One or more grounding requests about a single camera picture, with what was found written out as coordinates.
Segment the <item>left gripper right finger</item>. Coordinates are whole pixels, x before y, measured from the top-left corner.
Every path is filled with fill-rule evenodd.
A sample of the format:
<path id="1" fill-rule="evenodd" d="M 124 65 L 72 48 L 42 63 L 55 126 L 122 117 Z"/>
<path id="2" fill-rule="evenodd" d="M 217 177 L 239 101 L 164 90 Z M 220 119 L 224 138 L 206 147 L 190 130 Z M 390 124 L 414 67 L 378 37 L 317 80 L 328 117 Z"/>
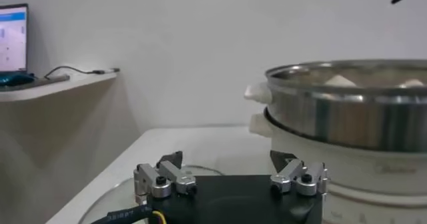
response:
<path id="1" fill-rule="evenodd" d="M 270 159 L 276 173 L 270 176 L 272 193 L 281 197 L 295 190 L 304 197 L 327 193 L 328 169 L 324 163 L 306 165 L 294 154 L 270 151 Z"/>

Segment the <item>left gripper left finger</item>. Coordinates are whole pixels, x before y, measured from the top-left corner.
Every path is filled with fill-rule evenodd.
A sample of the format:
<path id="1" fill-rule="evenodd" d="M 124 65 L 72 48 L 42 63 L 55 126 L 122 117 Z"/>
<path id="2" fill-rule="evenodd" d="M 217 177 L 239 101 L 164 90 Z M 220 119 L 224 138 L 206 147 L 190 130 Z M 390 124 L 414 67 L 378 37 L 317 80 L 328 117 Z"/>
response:
<path id="1" fill-rule="evenodd" d="M 183 152 L 164 155 L 154 165 L 142 163 L 133 170 L 134 198 L 138 205 L 147 203 L 148 197 L 167 199 L 173 193 L 193 197 L 197 182 L 193 175 L 181 170 Z"/>

